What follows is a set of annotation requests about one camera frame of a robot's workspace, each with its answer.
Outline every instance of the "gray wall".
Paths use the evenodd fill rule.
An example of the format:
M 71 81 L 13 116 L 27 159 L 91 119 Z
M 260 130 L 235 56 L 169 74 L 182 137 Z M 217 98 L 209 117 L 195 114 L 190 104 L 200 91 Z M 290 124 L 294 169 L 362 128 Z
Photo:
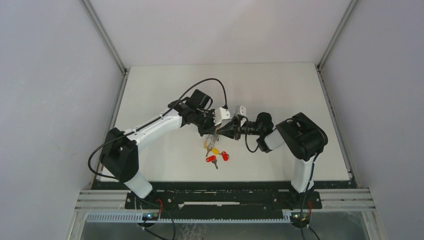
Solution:
M 424 1 L 361 1 L 324 77 L 388 239 L 422 239 Z
M 0 239 L 64 239 L 121 74 L 77 0 L 0 3 Z

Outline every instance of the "red key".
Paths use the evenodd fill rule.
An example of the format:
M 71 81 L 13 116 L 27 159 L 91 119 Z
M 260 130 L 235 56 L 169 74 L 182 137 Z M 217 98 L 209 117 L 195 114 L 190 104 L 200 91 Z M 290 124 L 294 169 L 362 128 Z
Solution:
M 228 159 L 230 159 L 230 155 L 228 155 L 225 151 L 221 152 L 221 155 L 224 161 L 228 161 Z
M 210 163 L 210 162 L 212 162 L 212 161 L 214 161 L 214 160 L 216 160 L 216 159 L 217 159 L 217 157 L 216 157 L 215 155 L 213 155 L 213 156 L 207 157 L 207 158 L 206 158 L 206 162 L 207 162 L 207 163 Z

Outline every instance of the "white table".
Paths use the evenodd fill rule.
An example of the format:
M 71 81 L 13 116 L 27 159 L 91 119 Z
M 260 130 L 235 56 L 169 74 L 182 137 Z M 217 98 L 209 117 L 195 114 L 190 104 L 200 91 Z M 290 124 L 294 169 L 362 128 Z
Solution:
M 247 108 L 254 121 L 260 112 L 272 115 L 276 125 L 303 112 L 328 136 L 328 145 L 316 161 L 314 180 L 349 180 L 345 162 L 324 94 L 312 63 L 261 63 L 133 66 L 124 90 L 116 127 L 126 130 L 157 116 L 194 83 L 220 79 L 226 89 L 231 112 L 236 105 Z M 213 98 L 212 107 L 224 105 L 221 86 L 215 81 L 198 89 Z M 249 136 L 250 148 L 257 136 Z M 218 170 L 206 163 L 205 138 L 197 127 L 186 125 L 150 144 L 139 153 L 140 171 L 148 181 L 289 181 L 293 176 L 294 156 L 286 145 L 270 153 L 247 151 L 244 140 L 224 136 L 215 145 L 230 159 L 217 156 Z M 110 175 L 107 169 L 103 173 Z

